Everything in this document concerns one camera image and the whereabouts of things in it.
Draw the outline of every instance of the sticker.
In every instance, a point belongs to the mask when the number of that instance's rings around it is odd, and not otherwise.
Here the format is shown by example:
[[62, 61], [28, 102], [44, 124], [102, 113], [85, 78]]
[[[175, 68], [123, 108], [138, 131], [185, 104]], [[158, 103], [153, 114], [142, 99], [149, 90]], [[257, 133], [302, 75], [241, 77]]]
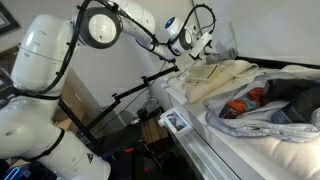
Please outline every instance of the sticker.
[[91, 164], [93, 160], [93, 154], [87, 153], [87, 156], [88, 156], [89, 163]]

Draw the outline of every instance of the gray fabric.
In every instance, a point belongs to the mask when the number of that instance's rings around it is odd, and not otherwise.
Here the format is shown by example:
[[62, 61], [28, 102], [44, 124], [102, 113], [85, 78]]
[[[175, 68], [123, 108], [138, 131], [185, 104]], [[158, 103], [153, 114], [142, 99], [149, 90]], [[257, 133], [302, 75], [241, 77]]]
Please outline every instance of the gray fabric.
[[210, 97], [204, 101], [206, 121], [214, 128], [234, 137], [273, 136], [290, 142], [307, 142], [318, 137], [320, 131], [312, 124], [273, 124], [271, 116], [288, 102], [275, 101], [265, 107], [243, 114], [238, 119], [222, 119], [218, 114], [226, 102], [241, 97], [255, 87], [264, 87], [269, 79], [320, 79], [320, 72], [271, 73], [256, 77], [247, 86]]

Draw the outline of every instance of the metal stand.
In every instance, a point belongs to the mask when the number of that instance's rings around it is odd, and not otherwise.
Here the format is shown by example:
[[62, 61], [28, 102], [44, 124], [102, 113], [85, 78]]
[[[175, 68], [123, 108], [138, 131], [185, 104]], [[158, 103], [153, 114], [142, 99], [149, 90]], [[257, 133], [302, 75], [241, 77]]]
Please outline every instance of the metal stand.
[[61, 109], [69, 116], [69, 118], [74, 122], [74, 124], [79, 128], [79, 130], [89, 139], [89, 141], [92, 144], [97, 144], [98, 140], [90, 133], [90, 130], [97, 125], [106, 115], [108, 115], [110, 112], [113, 111], [114, 108], [116, 108], [120, 103], [121, 99], [140, 91], [144, 88], [149, 87], [149, 82], [156, 80], [159, 77], [162, 77], [164, 75], [167, 75], [171, 72], [177, 72], [179, 71], [177, 66], [173, 66], [169, 69], [166, 69], [164, 71], [161, 71], [153, 76], [150, 77], [142, 77], [143, 84], [132, 88], [124, 93], [121, 93], [119, 95], [113, 94], [112, 97], [114, 98], [115, 102], [111, 104], [107, 109], [105, 109], [101, 114], [99, 114], [88, 126], [84, 126], [80, 120], [73, 114], [73, 112], [70, 110], [70, 108], [60, 99], [59, 106]]

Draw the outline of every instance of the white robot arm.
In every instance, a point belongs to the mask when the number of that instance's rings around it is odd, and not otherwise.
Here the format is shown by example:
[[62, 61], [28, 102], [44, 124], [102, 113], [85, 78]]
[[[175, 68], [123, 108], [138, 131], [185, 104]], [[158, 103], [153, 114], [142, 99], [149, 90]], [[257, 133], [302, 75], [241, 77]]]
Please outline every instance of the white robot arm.
[[165, 27], [171, 39], [159, 43], [154, 36], [154, 18], [141, 6], [127, 0], [99, 0], [103, 7], [87, 9], [90, 1], [84, 0], [72, 21], [40, 15], [29, 27], [11, 74], [20, 95], [0, 110], [1, 159], [37, 160], [63, 179], [107, 179], [110, 165], [74, 134], [51, 122], [73, 52], [81, 44], [111, 47], [121, 32], [167, 61], [193, 45], [197, 49], [191, 56], [197, 55], [207, 44], [194, 38], [195, 26], [187, 27], [177, 18], [168, 20]]

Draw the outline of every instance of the white wall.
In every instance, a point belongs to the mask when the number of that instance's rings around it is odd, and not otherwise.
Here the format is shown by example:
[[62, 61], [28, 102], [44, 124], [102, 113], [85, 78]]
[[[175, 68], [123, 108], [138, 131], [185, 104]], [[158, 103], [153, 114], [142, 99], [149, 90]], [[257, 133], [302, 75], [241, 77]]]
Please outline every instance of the white wall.
[[[241, 56], [319, 65], [320, 1], [194, 0], [216, 14], [215, 50], [236, 47]], [[199, 13], [200, 24], [211, 22]]]
[[[2, 0], [2, 2], [22, 28], [0, 38], [0, 51], [21, 42], [28, 26], [38, 14], [46, 13], [70, 19], [78, 12], [76, 5], [81, 3], [79, 0]], [[172, 16], [184, 20], [193, 6], [191, 0], [136, 0], [135, 2], [141, 4], [155, 16], [158, 22], [156, 35], [163, 41], [168, 39], [164, 32], [166, 21]], [[190, 23], [197, 23], [195, 15], [190, 19]], [[182, 63], [187, 60], [190, 61], [188, 56], [178, 58], [178, 61]], [[121, 35], [119, 41], [109, 49], [95, 50], [89, 47], [79, 49], [73, 57], [71, 67], [74, 75], [82, 81], [82, 85], [78, 86], [80, 94], [92, 97], [94, 100], [87, 102], [91, 103], [90, 105], [95, 107], [96, 111], [99, 111], [101, 106], [110, 105], [113, 102], [111, 98], [113, 93], [121, 93], [140, 84], [141, 76], [158, 72], [162, 63], [157, 56], [137, 46], [134, 39]], [[69, 81], [76, 82], [73, 78], [69, 78]], [[159, 81], [154, 84], [153, 90], [165, 109], [169, 108], [168, 96], [160, 87]], [[115, 111], [121, 111], [135, 95], [125, 98]], [[146, 95], [143, 95], [139, 98], [128, 108], [128, 111], [135, 114], [141, 108], [145, 97]]]

